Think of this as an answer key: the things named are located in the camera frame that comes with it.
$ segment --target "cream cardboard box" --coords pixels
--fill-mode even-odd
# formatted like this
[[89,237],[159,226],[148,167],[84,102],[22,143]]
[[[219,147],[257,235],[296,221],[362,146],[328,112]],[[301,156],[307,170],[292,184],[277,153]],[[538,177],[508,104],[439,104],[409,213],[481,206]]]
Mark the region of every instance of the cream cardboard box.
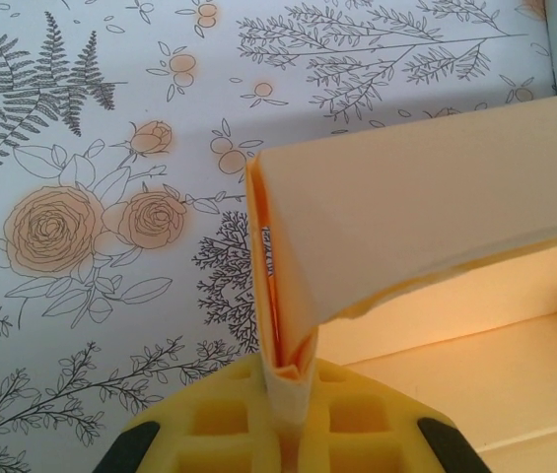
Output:
[[496,472],[557,472],[557,98],[263,151],[247,186],[278,417],[306,415],[317,355],[446,413]]

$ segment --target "wallpaper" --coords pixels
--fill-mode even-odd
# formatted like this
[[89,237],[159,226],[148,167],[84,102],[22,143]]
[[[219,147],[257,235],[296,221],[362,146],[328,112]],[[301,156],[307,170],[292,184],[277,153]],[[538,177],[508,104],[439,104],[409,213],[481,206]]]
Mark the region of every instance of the wallpaper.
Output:
[[257,349],[259,150],[552,96],[539,5],[0,2],[0,472],[90,471]]

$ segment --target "yellow plastic grid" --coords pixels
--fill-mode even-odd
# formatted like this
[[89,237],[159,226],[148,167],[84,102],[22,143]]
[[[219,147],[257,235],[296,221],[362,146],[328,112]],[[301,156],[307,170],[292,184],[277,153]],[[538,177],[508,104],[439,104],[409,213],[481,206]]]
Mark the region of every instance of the yellow plastic grid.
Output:
[[250,355],[148,409],[125,430],[147,421],[161,426],[138,473],[442,473],[416,425],[422,417],[454,426],[398,391],[318,360],[295,449],[290,433],[274,429],[261,360]]

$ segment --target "rose illustration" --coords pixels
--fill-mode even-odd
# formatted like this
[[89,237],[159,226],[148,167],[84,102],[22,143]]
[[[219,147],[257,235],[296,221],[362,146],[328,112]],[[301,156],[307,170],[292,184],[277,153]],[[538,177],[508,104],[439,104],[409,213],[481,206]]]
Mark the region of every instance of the rose illustration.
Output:
[[103,206],[91,192],[43,187],[15,206],[4,224],[7,255],[24,276],[68,276],[92,254]]
[[163,121],[151,121],[138,128],[129,146],[138,155],[162,153],[173,140],[171,128]]
[[160,248],[181,234],[186,208],[167,192],[144,192],[103,213],[104,225],[128,244]]
[[173,132],[164,121],[150,121],[140,128],[137,128],[134,123],[131,123],[131,125],[134,130],[131,140],[112,145],[115,147],[122,146],[129,150],[129,156],[120,163],[119,169],[131,158],[135,161],[138,156],[144,157],[164,153],[173,141]]

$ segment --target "folded paper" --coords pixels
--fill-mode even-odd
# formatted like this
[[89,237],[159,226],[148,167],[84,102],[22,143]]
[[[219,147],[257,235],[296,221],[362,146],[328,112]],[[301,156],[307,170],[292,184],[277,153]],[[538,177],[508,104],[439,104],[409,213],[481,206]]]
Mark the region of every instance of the folded paper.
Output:
[[557,98],[265,150],[247,190],[267,387],[298,423],[322,324],[557,247]]

